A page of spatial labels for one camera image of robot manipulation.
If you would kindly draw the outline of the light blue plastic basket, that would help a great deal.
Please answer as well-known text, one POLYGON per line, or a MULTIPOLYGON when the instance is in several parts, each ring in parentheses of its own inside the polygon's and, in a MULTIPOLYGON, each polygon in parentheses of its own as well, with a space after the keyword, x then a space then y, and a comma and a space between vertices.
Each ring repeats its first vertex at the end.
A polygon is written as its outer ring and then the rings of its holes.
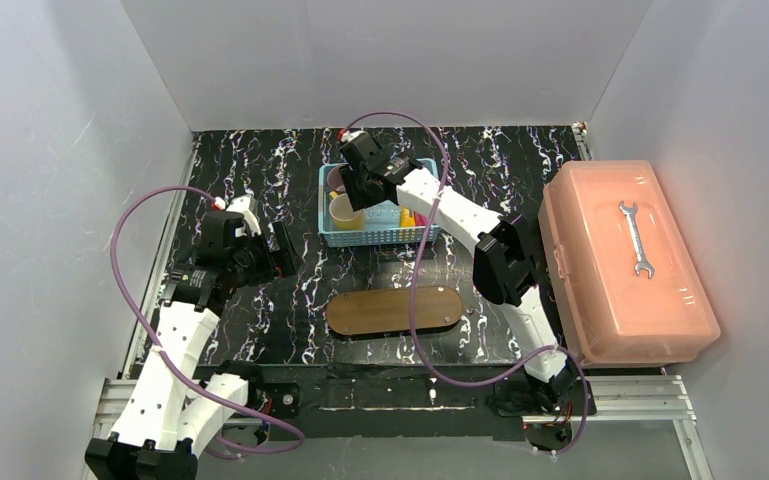
POLYGON ((338 167, 339 164, 325 164, 318 171, 318 232, 329 247, 411 244, 421 241, 424 226, 402 227, 401 208, 392 202, 368 208, 363 229, 338 229, 329 213, 332 189, 327 185, 328 175, 338 167))

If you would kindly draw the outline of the yellow mug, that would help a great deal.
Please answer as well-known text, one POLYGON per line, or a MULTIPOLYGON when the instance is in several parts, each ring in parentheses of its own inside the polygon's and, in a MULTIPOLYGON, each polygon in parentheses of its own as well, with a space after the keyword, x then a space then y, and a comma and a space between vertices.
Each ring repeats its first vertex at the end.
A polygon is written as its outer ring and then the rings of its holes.
POLYGON ((331 192, 329 216, 334 228, 340 231, 360 231, 365 227, 365 210, 355 210, 345 193, 331 192))

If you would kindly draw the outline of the yellow toothpaste tube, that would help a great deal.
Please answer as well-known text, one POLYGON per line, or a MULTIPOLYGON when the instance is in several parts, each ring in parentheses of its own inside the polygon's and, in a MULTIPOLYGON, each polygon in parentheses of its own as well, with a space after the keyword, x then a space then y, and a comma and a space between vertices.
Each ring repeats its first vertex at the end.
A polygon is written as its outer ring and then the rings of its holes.
POLYGON ((402 207, 400 210, 399 227, 400 228, 414 228, 416 226, 416 220, 414 212, 408 208, 402 207))

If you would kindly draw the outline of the oval wooden tray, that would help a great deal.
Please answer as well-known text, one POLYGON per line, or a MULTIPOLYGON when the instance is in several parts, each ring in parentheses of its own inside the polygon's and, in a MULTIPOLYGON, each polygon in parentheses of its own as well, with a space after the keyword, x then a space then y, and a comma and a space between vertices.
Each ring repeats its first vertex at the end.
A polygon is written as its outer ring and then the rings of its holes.
MULTIPOLYGON (((326 307, 328 327, 336 334, 362 337, 410 330, 410 289, 340 293, 326 307)), ((416 330, 453 326, 465 312, 459 293, 445 286, 421 286, 415 295, 416 330)))

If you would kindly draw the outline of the purple mug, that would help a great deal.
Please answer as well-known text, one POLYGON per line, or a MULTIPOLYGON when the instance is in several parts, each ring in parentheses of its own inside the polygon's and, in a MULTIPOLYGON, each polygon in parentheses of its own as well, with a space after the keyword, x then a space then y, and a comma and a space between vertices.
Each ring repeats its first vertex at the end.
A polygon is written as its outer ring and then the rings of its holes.
POLYGON ((331 168, 326 175, 327 186, 338 194, 345 192, 345 186, 341 176, 342 167, 343 165, 336 165, 331 168))

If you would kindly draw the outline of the clear textured acrylic holder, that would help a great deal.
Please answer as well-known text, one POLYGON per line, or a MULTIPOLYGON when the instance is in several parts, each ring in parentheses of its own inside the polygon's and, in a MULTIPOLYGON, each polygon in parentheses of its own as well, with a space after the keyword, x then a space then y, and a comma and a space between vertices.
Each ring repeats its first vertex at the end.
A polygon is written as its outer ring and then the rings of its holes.
POLYGON ((365 225, 370 229, 399 228, 401 208, 389 201, 365 210, 365 225))

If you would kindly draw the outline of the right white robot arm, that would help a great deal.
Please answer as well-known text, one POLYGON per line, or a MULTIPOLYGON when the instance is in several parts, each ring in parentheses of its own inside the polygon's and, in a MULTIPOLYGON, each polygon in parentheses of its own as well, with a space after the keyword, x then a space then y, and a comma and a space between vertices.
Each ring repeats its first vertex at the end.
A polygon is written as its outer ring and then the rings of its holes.
POLYGON ((541 302, 537 272, 540 256, 523 216, 504 216, 484 208, 432 173, 418 159, 387 154, 364 130, 343 131, 339 172, 354 209, 384 202, 424 216, 453 236, 473 258, 472 282, 486 301, 497 305, 525 362, 538 381, 539 395, 564 396, 577 373, 558 340, 541 302))

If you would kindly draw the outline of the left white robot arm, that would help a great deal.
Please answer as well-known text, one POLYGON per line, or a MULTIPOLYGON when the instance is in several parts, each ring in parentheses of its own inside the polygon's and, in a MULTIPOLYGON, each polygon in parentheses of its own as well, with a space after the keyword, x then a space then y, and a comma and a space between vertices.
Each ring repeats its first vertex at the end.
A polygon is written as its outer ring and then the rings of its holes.
POLYGON ((210 211, 201 238, 168 271, 153 347, 124 410, 85 462, 98 479, 193 479, 198 460, 235 413, 302 439, 295 426, 248 404, 258 366, 227 361, 208 381, 192 375, 226 303, 242 287, 296 274, 298 255, 281 221, 261 230, 251 214, 210 211))

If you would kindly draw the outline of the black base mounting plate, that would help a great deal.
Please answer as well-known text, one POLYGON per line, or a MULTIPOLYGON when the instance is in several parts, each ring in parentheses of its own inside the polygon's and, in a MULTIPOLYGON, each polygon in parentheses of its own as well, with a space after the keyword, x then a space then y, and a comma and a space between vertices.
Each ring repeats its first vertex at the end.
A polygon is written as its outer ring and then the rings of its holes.
POLYGON ((545 385, 523 373, 485 387, 461 388, 422 367, 331 363, 257 365, 227 360, 200 366, 196 377, 235 373, 251 381, 255 409, 287 421, 309 439, 361 436, 489 437, 522 441, 526 424, 560 428, 571 436, 581 414, 597 412, 588 383, 570 371, 545 385))

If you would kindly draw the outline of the pink translucent storage box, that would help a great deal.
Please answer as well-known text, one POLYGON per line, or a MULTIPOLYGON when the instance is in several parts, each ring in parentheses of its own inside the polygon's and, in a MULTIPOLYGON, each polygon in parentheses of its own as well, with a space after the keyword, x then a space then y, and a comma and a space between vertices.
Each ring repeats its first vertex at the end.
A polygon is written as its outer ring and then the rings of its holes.
POLYGON ((721 329, 652 166, 571 161, 543 190, 539 228, 568 349, 595 368, 691 362, 721 329), (620 201, 636 203, 649 280, 620 201))

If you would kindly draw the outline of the silver open-end wrench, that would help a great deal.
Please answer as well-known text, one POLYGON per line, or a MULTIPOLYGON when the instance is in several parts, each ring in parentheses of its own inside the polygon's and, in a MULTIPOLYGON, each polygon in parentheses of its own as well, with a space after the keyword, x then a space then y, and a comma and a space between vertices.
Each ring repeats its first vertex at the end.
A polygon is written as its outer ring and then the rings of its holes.
POLYGON ((638 206, 636 203, 626 205, 624 201, 620 201, 618 204, 618 209, 624 215, 629 227, 630 238, 636 258, 634 264, 635 274, 640 276, 643 272, 645 272, 646 277, 651 280, 654 278, 655 269, 646 257, 643 241, 637 225, 636 214, 638 212, 638 206))

